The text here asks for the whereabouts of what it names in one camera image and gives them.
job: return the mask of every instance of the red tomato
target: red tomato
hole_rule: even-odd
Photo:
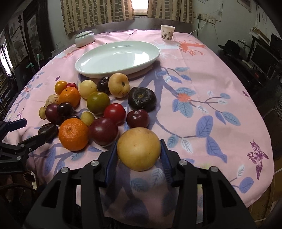
[[[66,87],[75,87],[77,89],[77,85],[75,83],[68,83]]]
[[[120,104],[111,104],[106,107],[104,117],[110,118],[115,124],[122,124],[126,116],[126,111]]]

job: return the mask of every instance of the striped curtain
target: striped curtain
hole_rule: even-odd
[[[193,24],[192,0],[149,0],[148,17]]]
[[[108,22],[134,19],[131,0],[61,0],[66,34]]]

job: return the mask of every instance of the plate rim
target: plate rim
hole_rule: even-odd
[[[102,46],[104,46],[104,45],[109,45],[109,44],[113,44],[113,43],[119,43],[119,42],[128,42],[128,41],[116,41],[116,42],[111,42],[111,43],[103,44],[103,45],[100,45],[100,46],[98,46],[98,47],[102,47]],[[155,58],[153,58],[153,59],[151,59],[151,60],[145,62],[145,63],[148,63],[148,62],[151,62],[151,61],[155,61],[155,60],[160,56],[161,51],[160,51],[159,47],[157,47],[156,45],[154,45],[154,44],[152,44],[152,43],[150,43],[150,42],[146,42],[146,41],[131,41],[131,42],[148,43],[148,44],[150,44],[150,45],[155,46],[155,47],[158,49],[158,54],[157,54],[157,56],[156,56]],[[83,54],[77,59],[77,61],[76,61],[75,64],[74,64],[75,70],[76,70],[79,74],[82,74],[82,75],[92,75],[92,76],[96,76],[96,75],[105,75],[105,74],[110,74],[110,73],[116,72],[116,71],[126,71],[126,70],[129,70],[129,69],[135,68],[135,67],[137,68],[137,67],[140,67],[141,65],[145,64],[145,63],[142,63],[142,64],[139,64],[139,65],[136,65],[136,66],[133,66],[133,67],[128,67],[128,68],[125,68],[125,69],[120,69],[120,70],[110,71],[110,72],[98,72],[98,73],[84,72],[84,71],[78,70],[77,67],[76,67],[76,65],[77,65],[77,62],[79,61],[79,59],[80,59],[83,55],[85,55],[86,53],[83,53]]]

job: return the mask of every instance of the tomato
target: tomato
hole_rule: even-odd
[[[62,93],[62,91],[66,88],[67,86],[67,82],[66,81],[59,81],[56,83],[55,85],[55,92],[57,95],[60,95]]]
[[[77,85],[75,83],[68,83],[66,87],[75,87],[77,89]]]
[[[115,124],[122,124],[126,116],[126,111],[120,104],[111,104],[104,110],[104,117],[111,119]]]

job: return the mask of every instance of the orange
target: orange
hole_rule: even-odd
[[[55,85],[56,94],[60,95],[61,92],[66,88],[67,84],[68,83],[66,81],[63,81],[63,80],[57,82],[56,85]]]
[[[75,87],[67,87],[59,95],[59,104],[68,102],[73,108],[77,107],[80,102],[80,94]]]
[[[82,150],[89,141],[88,127],[78,118],[67,119],[60,126],[59,139],[70,151]]]

